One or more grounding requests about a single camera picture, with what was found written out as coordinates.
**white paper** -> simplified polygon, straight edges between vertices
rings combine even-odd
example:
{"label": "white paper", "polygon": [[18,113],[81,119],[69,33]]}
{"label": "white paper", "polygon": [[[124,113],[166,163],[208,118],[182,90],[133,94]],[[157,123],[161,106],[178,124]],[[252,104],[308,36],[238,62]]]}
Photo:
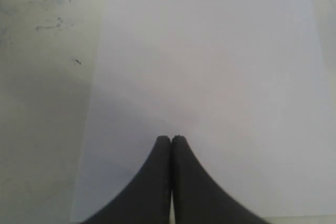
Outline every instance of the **white paper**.
{"label": "white paper", "polygon": [[336,214],[336,131],[310,0],[108,0],[72,220],[183,134],[263,217]]}

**black plastic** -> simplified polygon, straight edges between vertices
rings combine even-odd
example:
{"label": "black plastic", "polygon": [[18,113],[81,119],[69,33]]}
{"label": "black plastic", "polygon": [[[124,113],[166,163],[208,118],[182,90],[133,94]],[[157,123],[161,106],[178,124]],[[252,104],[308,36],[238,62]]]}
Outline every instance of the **black plastic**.
{"label": "black plastic", "polygon": [[185,137],[173,139],[171,162],[176,224],[267,224],[212,180]]}
{"label": "black plastic", "polygon": [[170,147],[159,136],[127,187],[84,224],[168,224],[171,203]]}

